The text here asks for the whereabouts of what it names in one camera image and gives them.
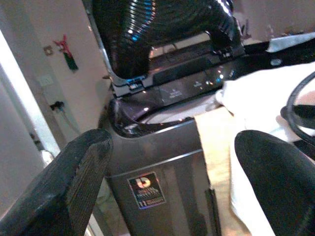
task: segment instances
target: sticker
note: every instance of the sticker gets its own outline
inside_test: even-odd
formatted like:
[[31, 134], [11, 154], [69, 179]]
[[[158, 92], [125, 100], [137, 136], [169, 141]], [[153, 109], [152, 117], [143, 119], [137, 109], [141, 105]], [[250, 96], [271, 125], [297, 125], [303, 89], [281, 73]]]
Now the sticker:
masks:
[[155, 172], [128, 179], [132, 193], [140, 209], [166, 203]]

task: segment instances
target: wooden table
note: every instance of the wooden table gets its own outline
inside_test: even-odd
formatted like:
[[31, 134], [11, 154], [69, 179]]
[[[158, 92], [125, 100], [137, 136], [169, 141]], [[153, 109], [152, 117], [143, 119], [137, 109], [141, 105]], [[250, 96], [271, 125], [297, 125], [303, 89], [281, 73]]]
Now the wooden table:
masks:
[[216, 191], [223, 236], [250, 236], [246, 226], [230, 208], [229, 144], [235, 121], [225, 108], [195, 117], [204, 151], [208, 176]]

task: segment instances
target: black cable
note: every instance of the black cable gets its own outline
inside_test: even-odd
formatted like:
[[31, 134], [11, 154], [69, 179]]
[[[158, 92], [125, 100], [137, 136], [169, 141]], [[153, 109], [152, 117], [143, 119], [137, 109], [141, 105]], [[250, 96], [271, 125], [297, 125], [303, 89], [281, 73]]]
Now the black cable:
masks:
[[287, 121], [293, 130], [293, 132], [299, 136], [301, 139], [303, 139], [305, 142], [315, 146], [315, 139], [308, 135], [307, 133], [303, 132], [295, 123], [294, 121], [294, 103], [296, 100], [296, 97], [299, 95], [301, 90], [312, 80], [315, 78], [315, 72], [313, 72], [311, 75], [306, 77], [292, 92], [290, 95], [288, 102], [286, 104], [287, 107]]

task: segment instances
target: white cloth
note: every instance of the white cloth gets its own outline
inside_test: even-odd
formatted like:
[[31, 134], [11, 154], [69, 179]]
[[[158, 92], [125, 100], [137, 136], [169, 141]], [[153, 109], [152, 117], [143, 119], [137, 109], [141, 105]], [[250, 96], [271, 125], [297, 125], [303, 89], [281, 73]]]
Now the white cloth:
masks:
[[[280, 110], [296, 86], [315, 71], [315, 62], [272, 70], [262, 70], [236, 81], [225, 82], [217, 101], [234, 114], [239, 125], [231, 141], [231, 204], [234, 213], [253, 236], [275, 235], [234, 150], [234, 138], [242, 130], [253, 129], [274, 135], [284, 141], [299, 138], [281, 117]], [[300, 104], [315, 105], [315, 81], [300, 93]], [[304, 129], [308, 134], [314, 130]]]

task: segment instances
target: washing machine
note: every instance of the washing machine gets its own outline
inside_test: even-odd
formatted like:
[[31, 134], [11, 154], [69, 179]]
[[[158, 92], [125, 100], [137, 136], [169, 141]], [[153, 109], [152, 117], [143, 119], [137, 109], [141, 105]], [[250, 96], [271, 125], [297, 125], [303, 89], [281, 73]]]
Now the washing machine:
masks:
[[301, 36], [243, 46], [230, 0], [88, 0], [109, 72], [99, 119], [113, 139], [105, 178], [131, 235], [221, 235], [193, 116], [226, 80], [315, 59]]

